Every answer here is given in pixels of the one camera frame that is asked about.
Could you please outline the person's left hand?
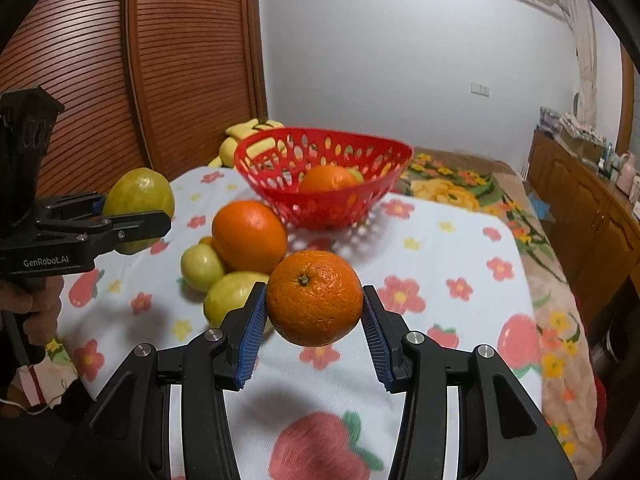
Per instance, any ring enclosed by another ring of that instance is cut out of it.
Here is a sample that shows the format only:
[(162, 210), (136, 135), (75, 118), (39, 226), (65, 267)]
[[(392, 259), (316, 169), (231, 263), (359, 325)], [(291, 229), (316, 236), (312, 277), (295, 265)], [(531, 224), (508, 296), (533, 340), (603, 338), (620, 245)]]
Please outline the person's left hand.
[(64, 287), (62, 276), (46, 278), (44, 285), (33, 292), (9, 282), (1, 282), (1, 310), (26, 314), (23, 330), (34, 346), (45, 346), (55, 336)]

